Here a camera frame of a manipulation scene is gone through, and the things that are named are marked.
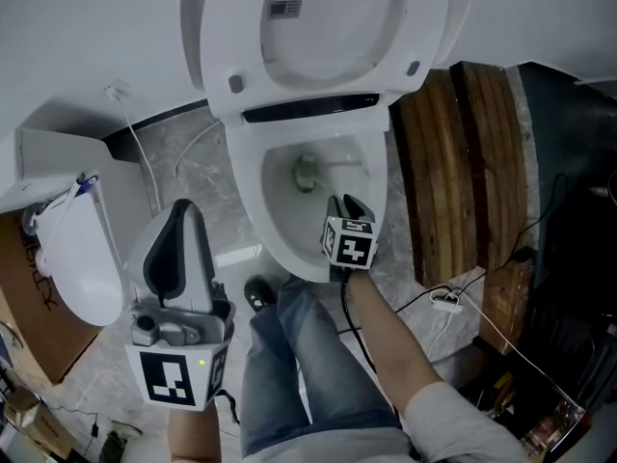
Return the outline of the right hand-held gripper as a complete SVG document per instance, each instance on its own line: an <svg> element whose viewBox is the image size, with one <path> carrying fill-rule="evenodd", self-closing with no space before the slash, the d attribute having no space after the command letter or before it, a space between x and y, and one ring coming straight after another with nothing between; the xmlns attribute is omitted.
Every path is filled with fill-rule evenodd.
<svg viewBox="0 0 617 463"><path fill-rule="evenodd" d="M337 281L339 271L369 270L377 249L374 212L359 199L345 194L328 199L327 217L320 239L325 256L321 283Z"/></svg>

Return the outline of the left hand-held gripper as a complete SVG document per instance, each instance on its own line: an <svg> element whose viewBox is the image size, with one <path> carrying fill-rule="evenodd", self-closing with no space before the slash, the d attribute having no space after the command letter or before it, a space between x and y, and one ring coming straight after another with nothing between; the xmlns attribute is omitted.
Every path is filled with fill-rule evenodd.
<svg viewBox="0 0 617 463"><path fill-rule="evenodd" d="M212 285L199 208L180 199L158 213L138 237L126 270L135 301L125 351L144 401L204 410L223 386L235 306L222 284ZM163 308L166 301L175 308Z"/></svg>

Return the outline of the pale green toilet brush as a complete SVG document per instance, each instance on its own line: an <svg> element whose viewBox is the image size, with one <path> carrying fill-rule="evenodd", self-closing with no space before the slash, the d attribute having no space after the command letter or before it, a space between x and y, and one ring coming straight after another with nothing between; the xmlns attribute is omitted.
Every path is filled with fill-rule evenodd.
<svg viewBox="0 0 617 463"><path fill-rule="evenodd" d="M295 187L300 192L308 194L317 187L322 187L330 196L335 196L342 203L343 197L335 190L333 184L326 177L326 173L333 168L357 165L358 162L352 161L323 162L314 153L307 152L295 159L291 167L291 175Z"/></svg>

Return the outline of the white toilet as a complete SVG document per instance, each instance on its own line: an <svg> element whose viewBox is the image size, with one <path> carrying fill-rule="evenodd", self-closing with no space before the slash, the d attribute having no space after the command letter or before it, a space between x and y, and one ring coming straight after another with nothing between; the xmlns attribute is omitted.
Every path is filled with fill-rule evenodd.
<svg viewBox="0 0 617 463"><path fill-rule="evenodd" d="M180 0L193 85L226 132L255 231L290 273L321 283L328 199L304 194L303 153L352 161L326 177L383 225L389 108L417 91L452 49L471 0Z"/></svg>

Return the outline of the person's left forearm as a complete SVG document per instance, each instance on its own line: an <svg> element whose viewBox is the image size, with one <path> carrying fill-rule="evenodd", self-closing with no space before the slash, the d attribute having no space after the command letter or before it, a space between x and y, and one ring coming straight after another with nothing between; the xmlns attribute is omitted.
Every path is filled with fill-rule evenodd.
<svg viewBox="0 0 617 463"><path fill-rule="evenodd" d="M205 410L171 410L168 445L172 463L222 463L219 419L216 406Z"/></svg>

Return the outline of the person's right forearm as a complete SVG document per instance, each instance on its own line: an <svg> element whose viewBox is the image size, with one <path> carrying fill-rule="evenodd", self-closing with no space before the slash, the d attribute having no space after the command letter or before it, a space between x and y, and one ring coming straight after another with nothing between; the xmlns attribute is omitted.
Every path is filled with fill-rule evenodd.
<svg viewBox="0 0 617 463"><path fill-rule="evenodd" d="M396 409L403 411L419 391L441 378L368 273L353 272L347 290L379 382Z"/></svg>

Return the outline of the white toilet seat part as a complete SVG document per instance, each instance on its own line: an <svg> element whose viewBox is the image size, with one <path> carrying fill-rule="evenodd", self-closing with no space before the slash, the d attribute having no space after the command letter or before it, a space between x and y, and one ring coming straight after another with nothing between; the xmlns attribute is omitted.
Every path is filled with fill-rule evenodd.
<svg viewBox="0 0 617 463"><path fill-rule="evenodd" d="M112 162L102 142L86 137L28 128L0 136L0 214L22 211L23 229L40 244L38 270L77 317L97 327L115 322L124 308L102 198ZM82 174L99 180L68 198Z"/></svg>

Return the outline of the black shoe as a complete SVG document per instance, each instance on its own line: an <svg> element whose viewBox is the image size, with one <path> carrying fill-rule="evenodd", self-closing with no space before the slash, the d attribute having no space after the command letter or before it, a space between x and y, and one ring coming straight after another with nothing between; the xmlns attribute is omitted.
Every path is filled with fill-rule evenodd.
<svg viewBox="0 0 617 463"><path fill-rule="evenodd" d="M251 277L244 285L244 297L255 313L274 305L277 296L268 282L260 276Z"/></svg>

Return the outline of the wooden steps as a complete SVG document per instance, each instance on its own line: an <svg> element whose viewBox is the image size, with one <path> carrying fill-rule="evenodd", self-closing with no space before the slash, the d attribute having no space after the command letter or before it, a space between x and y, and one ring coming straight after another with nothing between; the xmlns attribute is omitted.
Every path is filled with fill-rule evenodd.
<svg viewBox="0 0 617 463"><path fill-rule="evenodd" d="M486 271L479 336L506 354L521 338L534 262L510 260L528 231L523 131L507 72L469 62L429 72L390 108L416 280Z"/></svg>

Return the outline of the white power strip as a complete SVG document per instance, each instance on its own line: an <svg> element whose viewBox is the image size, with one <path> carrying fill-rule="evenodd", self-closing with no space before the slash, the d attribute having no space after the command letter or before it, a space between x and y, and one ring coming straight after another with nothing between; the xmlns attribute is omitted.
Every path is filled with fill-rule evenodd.
<svg viewBox="0 0 617 463"><path fill-rule="evenodd" d="M432 290L429 299L433 309L451 314L459 314L463 310L458 295L444 287Z"/></svg>

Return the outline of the printed cardboard box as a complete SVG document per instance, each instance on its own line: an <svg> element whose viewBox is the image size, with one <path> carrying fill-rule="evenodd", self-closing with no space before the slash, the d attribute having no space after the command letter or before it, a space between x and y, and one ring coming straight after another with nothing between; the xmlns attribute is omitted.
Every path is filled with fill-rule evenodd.
<svg viewBox="0 0 617 463"><path fill-rule="evenodd" d="M0 214L0 350L18 374L55 386L101 329L78 318L53 280L42 276L39 248L20 211Z"/></svg>

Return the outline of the blue jeans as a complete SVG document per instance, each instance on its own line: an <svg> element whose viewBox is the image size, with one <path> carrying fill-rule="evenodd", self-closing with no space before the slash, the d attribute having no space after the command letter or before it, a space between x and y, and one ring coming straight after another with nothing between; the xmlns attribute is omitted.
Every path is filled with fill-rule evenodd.
<svg viewBox="0 0 617 463"><path fill-rule="evenodd" d="M291 279L250 321L242 382L242 459L303 435L401 429L389 403L308 285Z"/></svg>

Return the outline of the yellow tool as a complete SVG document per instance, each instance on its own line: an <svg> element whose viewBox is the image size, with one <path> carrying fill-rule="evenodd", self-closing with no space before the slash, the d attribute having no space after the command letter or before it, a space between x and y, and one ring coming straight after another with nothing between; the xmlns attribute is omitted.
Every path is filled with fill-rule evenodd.
<svg viewBox="0 0 617 463"><path fill-rule="evenodd" d="M493 402L493 408L499 409L504 399L511 393L514 384L514 375L510 371L504 372L493 385L495 391L495 400Z"/></svg>

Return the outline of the grey sweatshirt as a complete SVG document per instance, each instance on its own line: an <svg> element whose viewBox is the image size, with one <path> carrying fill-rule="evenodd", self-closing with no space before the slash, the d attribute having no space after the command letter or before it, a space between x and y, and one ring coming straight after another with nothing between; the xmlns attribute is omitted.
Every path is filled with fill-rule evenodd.
<svg viewBox="0 0 617 463"><path fill-rule="evenodd" d="M407 404L408 430L341 429L262 449L242 463L529 463L521 443L445 382Z"/></svg>

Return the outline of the black table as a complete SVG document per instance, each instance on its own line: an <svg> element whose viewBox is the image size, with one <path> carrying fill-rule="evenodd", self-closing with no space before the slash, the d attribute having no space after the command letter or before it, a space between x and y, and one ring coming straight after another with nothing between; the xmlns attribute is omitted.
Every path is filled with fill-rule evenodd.
<svg viewBox="0 0 617 463"><path fill-rule="evenodd" d="M500 354L475 338L453 355L454 380L459 393L480 412L507 428L529 458L558 458L591 428L591 417L557 391L553 384L518 354ZM514 375L511 393L495 410L493 385L506 371Z"/></svg>

